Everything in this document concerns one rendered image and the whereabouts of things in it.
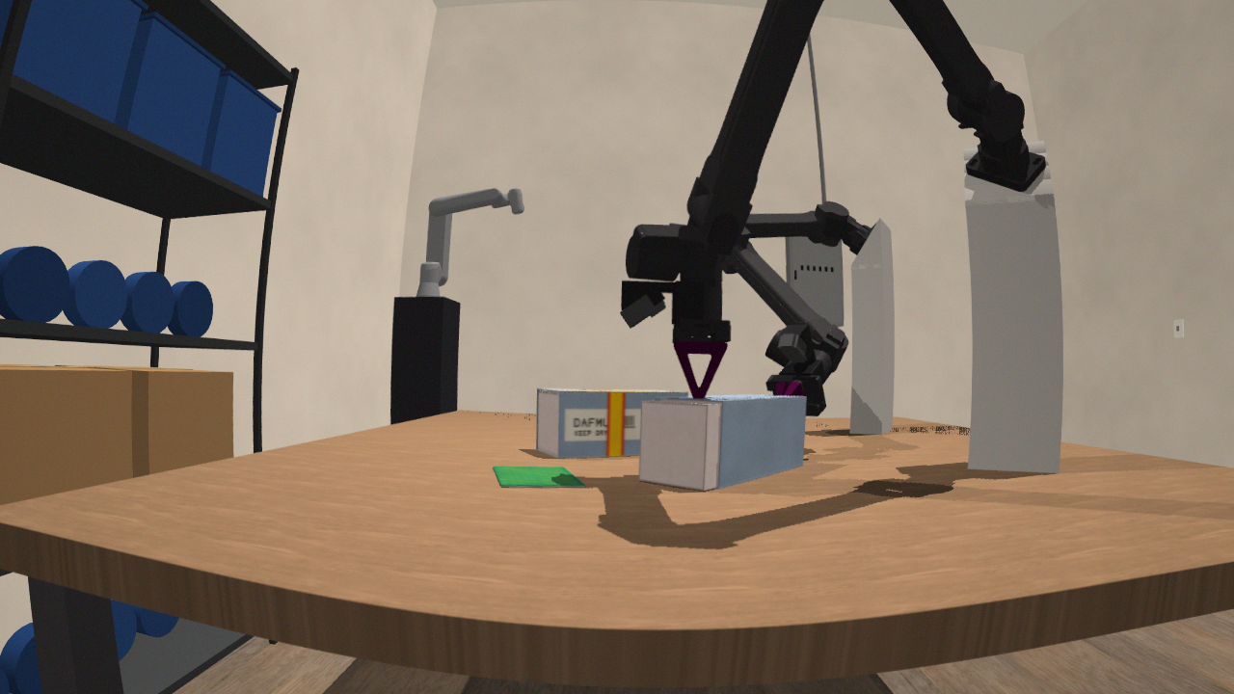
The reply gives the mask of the green cutting mat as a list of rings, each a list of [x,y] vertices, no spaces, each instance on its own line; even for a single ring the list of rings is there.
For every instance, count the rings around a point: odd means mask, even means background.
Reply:
[[[497,467],[501,488],[585,488],[581,480],[564,467]]]

